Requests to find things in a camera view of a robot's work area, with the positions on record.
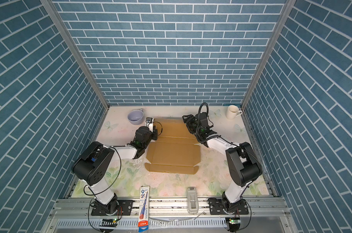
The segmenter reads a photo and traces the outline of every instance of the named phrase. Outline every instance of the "brick pattern wall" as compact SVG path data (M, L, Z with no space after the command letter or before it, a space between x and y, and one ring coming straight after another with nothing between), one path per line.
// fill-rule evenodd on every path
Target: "brick pattern wall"
M104 109L39 0L0 0L0 232L40 231Z
M285 0L54 1L111 105L240 104Z
M299 232L352 232L352 1L296 1L246 113Z

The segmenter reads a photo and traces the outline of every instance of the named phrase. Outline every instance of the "table surface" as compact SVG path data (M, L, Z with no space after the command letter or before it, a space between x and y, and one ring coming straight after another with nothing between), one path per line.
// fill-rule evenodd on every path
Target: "table surface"
M135 131L144 124L132 125L127 115L134 109L143 109L144 118L170 118L181 119L183 115L197 114L198 106L123 106L110 107L104 123L97 136L97 141L104 145L125 145L135 136ZM210 106L210 120L214 123L212 128L225 139L233 142L250 142L244 123L240 116L233 120L225 117L226 106ZM150 196L186 196L187 187L196 187L198 196L219 196L229 186L231 177L225 155L201 147L201 162L195 175L149 172L144 163L146 152L136 160L123 159L122 168L117 181L111 189L121 197L139 197L141 186L150 186ZM105 175L108 184L111 184L118 174L119 161L110 163ZM73 198L88 197L83 193L84 183L79 180ZM250 185L244 195L268 195L266 183L261 175Z

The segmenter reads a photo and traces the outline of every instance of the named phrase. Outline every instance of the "wire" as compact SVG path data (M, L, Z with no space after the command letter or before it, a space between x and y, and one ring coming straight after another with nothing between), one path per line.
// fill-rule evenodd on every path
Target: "wire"
M248 225L250 224L250 222L251 222L251 217L252 217L252 211L251 211L251 206L250 206L250 204L248 204L248 202L246 202L247 203L247 205L248 205L248 207L250 208L250 220L248 220L248 224L244 227L244 228L242 228L242 229L239 229L239 231L240 230L243 230L243 229L245 229L246 227L248 227Z
M200 214L198 214L196 217L191 217L191 218L177 218L177 219L172 219L172 220L164 220L164 219L160 219L160 218L152 218L152 217L149 217L150 219L152 220L155 220L155 221L160 221L160 222L164 222L164 223L170 223L170 222L174 222L174 221L186 221L186 220L196 220L197 217L201 216L204 212L206 211L203 211L201 212Z
M88 206L88 223L90 224L90 226L93 228L93 229L95 229L96 231L99 231L99 232L101 232L101 233L105 233L106 231L101 231L101 230L97 230L96 228L94 228L93 226L92 226L92 224L91 224L91 221L89 220L89 208L91 207L91 203L92 203L92 201L93 201L94 199L91 199L91 201L89 202L89 206Z
M119 207L121 208L121 216L120 216L120 218L119 218ZM118 213L117 213L117 215L118 215L118 220L116 220L116 221L119 221L120 219L122 219L122 212L123 212L123 209L122 209L122 207L120 206L120 205L118 205Z
M236 147L238 147L238 145L234 144L233 142L229 142L229 141L225 140L224 138L222 138L221 136L220 136L220 138L221 138L222 140L224 140L225 142L229 143L230 145L235 145ZM258 159L257 159L257 157L256 157L255 155L253 155L252 153L248 152L248 151L247 151L246 149L244 149L243 147L240 147L240 149L242 149L242 150L244 150L245 152L249 153L251 156L253 156L253 157L258 161Z
M224 208L224 206L222 204L217 202L217 198L208 198L207 203L213 207L218 206L220 208Z
M205 143L206 141L208 141L208 140L210 140L210 139L212 139L212 138L217 138L217 137L221 137L221 135L211 136L211 137L208 137L208 138L206 138L205 140L199 141L199 142L200 142L201 144L203 144L203 143Z
M207 119L212 123L212 126L210 126L210 128L214 127L214 123L210 120L210 116L207 115Z
M101 193L105 192L105 191L108 190L111 186L113 186L113 184L115 183L115 181L118 179L119 174L121 173L121 169L122 169L122 159L121 159L121 156L119 155L118 151L117 151L114 147L112 147L112 148L117 152L117 154L118 154L118 156L119 156L119 161L120 161L120 163L121 163L121 165L120 165L120 167L119 167L118 175L116 176L115 180L113 181L113 183L110 184L109 187L107 187L104 191L101 191L101 192L99 192L99 193L93 193L93 192L92 192L93 194L87 194L87 193L85 192L85 187L87 187L88 184L85 185L84 188L83 188L83 192L84 192L84 194L86 194L87 196L95 196L95 195L98 195L98 194L101 194Z
M199 109L198 109L198 118L197 118L198 123L197 123L197 130L196 130L196 132L195 132L195 135L196 135L196 137L197 137L197 141L200 142L200 143L204 143L204 142L201 142L200 139L199 139L199 137L200 137L200 135L199 135L199 128L201 127L201 125L200 125L200 124L201 124L201 117L200 117L200 115L201 115L201 110L202 110L203 105L206 105L206 115L208 116L208 104L205 103L205 102L203 102L203 103L199 106Z
M239 217L238 209L236 210L236 214L234 215L234 217L237 217L237 214L238 214L238 218L240 218L240 217Z
M160 134L158 134L158 136L161 135L162 132L163 132L163 125L162 125L160 122L150 122L150 124L151 124L151 123L159 123L159 124L160 124L160 126L162 127L162 129L160 130Z

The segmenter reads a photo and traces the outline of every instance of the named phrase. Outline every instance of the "black mounting plate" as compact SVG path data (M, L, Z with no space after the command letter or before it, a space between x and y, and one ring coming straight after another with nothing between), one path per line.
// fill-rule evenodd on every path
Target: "black mounting plate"
M131 215L133 200L118 200L117 202L118 202L118 205L120 207L122 207L122 216ZM105 211L100 209L98 206L96 206L96 207L97 208L95 208L95 209L92 208L92 212L91 212L92 216L110 216L110 215L106 215ZM117 214L117 211L116 211L111 216L115 216L116 217L117 215L118 214Z
M239 214L248 214L248 208L246 202L241 202L238 206L238 213ZM221 203L221 199L216 199L215 205L210 205L210 214L211 215L221 215L221 214L228 214L224 211L223 205Z

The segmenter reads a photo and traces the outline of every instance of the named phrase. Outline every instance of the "flattened cardboard box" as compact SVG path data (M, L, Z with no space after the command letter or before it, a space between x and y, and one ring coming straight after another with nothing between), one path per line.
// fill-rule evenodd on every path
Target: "flattened cardboard box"
M163 131L156 142L151 142L145 163L148 171L168 172L179 174L195 174L201 161L201 147L195 136L189 133L182 120L154 119L163 126Z

